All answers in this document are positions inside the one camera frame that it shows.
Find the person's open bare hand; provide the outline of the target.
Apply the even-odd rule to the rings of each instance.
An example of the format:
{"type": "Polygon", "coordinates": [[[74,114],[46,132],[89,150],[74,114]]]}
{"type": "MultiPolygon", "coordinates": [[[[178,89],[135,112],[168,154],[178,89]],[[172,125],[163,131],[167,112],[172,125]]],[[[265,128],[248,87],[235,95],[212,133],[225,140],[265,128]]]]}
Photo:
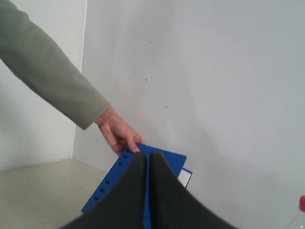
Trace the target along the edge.
{"type": "Polygon", "coordinates": [[[135,131],[116,111],[110,106],[96,121],[111,149],[120,156],[125,148],[131,152],[139,152],[138,143],[146,144],[142,136],[135,131]]]}

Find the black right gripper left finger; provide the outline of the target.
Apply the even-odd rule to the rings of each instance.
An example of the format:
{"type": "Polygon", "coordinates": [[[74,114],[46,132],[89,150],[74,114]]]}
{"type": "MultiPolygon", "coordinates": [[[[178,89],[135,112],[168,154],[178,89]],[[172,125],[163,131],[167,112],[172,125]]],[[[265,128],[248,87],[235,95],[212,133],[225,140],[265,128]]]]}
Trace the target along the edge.
{"type": "Polygon", "coordinates": [[[147,157],[136,153],[112,190],[64,229],[143,229],[147,157]]]}

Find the green knit sleeve forearm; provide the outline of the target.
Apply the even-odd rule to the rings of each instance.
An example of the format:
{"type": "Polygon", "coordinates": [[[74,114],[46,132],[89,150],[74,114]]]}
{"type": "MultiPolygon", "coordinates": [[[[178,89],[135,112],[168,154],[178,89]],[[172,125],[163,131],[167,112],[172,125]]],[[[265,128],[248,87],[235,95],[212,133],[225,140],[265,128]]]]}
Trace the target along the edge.
{"type": "Polygon", "coordinates": [[[38,96],[82,129],[102,125],[115,111],[28,14],[0,2],[0,58],[38,96]]]}

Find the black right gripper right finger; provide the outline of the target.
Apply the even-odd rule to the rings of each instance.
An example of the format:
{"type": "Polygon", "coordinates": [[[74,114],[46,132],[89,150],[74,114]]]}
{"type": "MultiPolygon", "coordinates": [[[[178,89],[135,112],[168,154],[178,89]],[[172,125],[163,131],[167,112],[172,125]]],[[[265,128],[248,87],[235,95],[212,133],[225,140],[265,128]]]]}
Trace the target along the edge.
{"type": "Polygon", "coordinates": [[[235,228],[202,205],[181,184],[161,152],[150,156],[149,180],[153,229],[235,228]]]}

